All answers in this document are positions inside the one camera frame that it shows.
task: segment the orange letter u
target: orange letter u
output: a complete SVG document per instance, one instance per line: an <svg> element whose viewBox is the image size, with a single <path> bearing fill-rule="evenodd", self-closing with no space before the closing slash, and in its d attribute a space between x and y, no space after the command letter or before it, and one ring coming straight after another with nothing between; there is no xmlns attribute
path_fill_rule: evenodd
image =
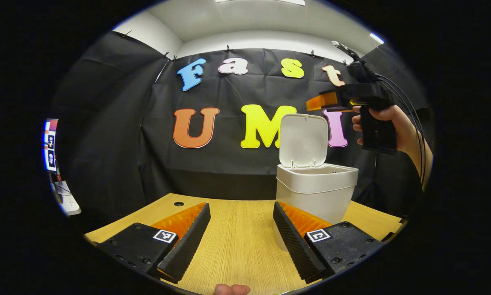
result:
<svg viewBox="0 0 491 295"><path fill-rule="evenodd" d="M220 112L217 108L204 108L200 114L204 115L204 126L198 137L189 136L189 123L191 117L196 113L193 109L180 109L175 112L176 122L173 139L182 148L198 149L208 144L212 138L214 129L214 117Z"/></svg>

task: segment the trash can lid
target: trash can lid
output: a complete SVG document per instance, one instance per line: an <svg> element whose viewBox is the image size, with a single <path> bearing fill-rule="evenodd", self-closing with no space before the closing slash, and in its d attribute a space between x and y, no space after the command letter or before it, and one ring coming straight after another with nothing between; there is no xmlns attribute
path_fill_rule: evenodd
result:
<svg viewBox="0 0 491 295"><path fill-rule="evenodd" d="M327 156L327 121L321 116L285 114L280 122L280 163L285 167L316 167Z"/></svg>

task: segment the blue letter f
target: blue letter f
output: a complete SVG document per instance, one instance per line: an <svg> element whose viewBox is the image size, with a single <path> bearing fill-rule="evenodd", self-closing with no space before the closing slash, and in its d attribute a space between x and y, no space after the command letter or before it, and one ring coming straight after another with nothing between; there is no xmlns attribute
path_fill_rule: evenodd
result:
<svg viewBox="0 0 491 295"><path fill-rule="evenodd" d="M205 59L199 58L177 72L177 74L182 75L182 80L184 80L184 86L182 87L183 91L193 88L202 81L201 78L198 78L195 75L202 75L204 69L200 65L205 63Z"/></svg>

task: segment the pink letter i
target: pink letter i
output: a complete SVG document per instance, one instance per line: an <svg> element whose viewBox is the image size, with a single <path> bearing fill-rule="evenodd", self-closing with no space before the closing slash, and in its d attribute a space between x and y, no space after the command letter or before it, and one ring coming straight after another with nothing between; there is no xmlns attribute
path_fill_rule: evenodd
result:
<svg viewBox="0 0 491 295"><path fill-rule="evenodd" d="M331 139L328 142L328 145L332 148L347 146L347 140L344 138L342 132L342 112L328 112L327 110L324 110L323 114L327 117L330 124Z"/></svg>

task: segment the white ceiling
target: white ceiling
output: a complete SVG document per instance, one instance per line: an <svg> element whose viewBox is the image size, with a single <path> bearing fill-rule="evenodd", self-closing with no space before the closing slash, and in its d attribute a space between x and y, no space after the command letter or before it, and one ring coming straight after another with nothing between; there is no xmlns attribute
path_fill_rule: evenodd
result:
<svg viewBox="0 0 491 295"><path fill-rule="evenodd" d="M336 40L363 54L377 45L370 30L321 0L306 0L305 6L275 0L168 0L148 12L183 42L224 32L278 30Z"/></svg>

